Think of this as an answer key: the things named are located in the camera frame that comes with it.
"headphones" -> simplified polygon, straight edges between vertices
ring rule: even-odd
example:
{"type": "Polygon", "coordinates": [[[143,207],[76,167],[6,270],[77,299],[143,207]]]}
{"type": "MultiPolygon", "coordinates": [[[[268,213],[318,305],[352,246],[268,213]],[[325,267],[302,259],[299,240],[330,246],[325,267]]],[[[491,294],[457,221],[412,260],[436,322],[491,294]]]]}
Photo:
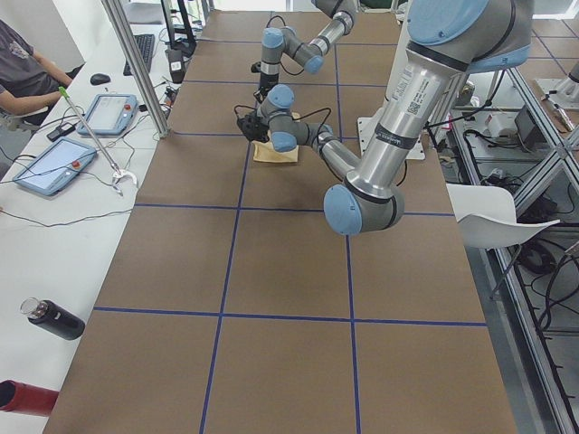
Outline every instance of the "headphones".
{"type": "Polygon", "coordinates": [[[555,271],[556,261],[551,252],[538,241],[528,241],[518,256],[518,263],[534,274],[550,274],[555,271]]]}

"bottle cap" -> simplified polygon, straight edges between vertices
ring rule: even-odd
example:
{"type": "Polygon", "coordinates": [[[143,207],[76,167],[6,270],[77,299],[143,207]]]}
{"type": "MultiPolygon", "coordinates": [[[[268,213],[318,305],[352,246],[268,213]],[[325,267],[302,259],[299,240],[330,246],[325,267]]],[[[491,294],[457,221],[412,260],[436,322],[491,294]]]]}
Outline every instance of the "bottle cap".
{"type": "Polygon", "coordinates": [[[38,319],[44,315],[44,308],[46,304],[37,298],[27,298],[22,305],[20,305],[20,313],[28,316],[31,319],[38,319]]]}

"chair leg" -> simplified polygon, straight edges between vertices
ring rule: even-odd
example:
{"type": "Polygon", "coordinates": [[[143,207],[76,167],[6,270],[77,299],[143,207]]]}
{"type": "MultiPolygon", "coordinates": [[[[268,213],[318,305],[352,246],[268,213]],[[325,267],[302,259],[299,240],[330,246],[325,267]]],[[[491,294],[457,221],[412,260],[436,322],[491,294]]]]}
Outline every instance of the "chair leg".
{"type": "Polygon", "coordinates": [[[513,255],[513,258],[508,263],[507,267],[505,268],[505,271],[503,271],[503,273],[501,274],[500,279],[497,282],[497,285],[495,285],[495,287],[492,289],[492,291],[490,291],[490,299],[491,300],[495,299],[495,296],[497,295],[498,290],[500,289],[500,285],[507,278],[507,274],[510,272],[510,269],[513,268],[513,266],[515,265],[515,262],[517,262],[518,255],[521,254],[522,250],[523,250],[523,245],[518,244],[517,250],[515,250],[515,254],[513,255]]]}

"black bottle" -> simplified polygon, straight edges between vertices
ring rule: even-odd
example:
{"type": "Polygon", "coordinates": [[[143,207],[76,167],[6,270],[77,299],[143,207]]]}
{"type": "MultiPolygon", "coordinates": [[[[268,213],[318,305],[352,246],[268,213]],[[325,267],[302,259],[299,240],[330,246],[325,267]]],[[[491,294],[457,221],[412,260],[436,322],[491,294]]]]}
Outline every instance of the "black bottle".
{"type": "Polygon", "coordinates": [[[20,306],[20,312],[28,316],[30,323],[68,341],[76,339],[84,331],[84,322],[80,318],[51,300],[27,298],[20,306]]]}

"person's arm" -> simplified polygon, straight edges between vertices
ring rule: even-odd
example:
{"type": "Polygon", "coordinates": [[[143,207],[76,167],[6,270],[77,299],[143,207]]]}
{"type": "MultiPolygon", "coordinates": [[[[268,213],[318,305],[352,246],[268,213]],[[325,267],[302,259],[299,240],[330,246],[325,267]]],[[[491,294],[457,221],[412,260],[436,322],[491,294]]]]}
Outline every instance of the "person's arm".
{"type": "Polygon", "coordinates": [[[68,75],[66,75],[66,72],[61,70],[58,66],[56,66],[47,58],[45,58],[38,51],[36,50],[33,51],[33,57],[43,66],[43,68],[46,69],[48,75],[53,77],[59,83],[63,84],[64,86],[69,86],[72,83],[72,79],[68,75]]]}
{"type": "Polygon", "coordinates": [[[52,92],[46,95],[17,98],[8,90],[5,90],[0,93],[0,108],[13,115],[22,116],[52,106],[56,104],[60,97],[60,92],[52,92]]]}

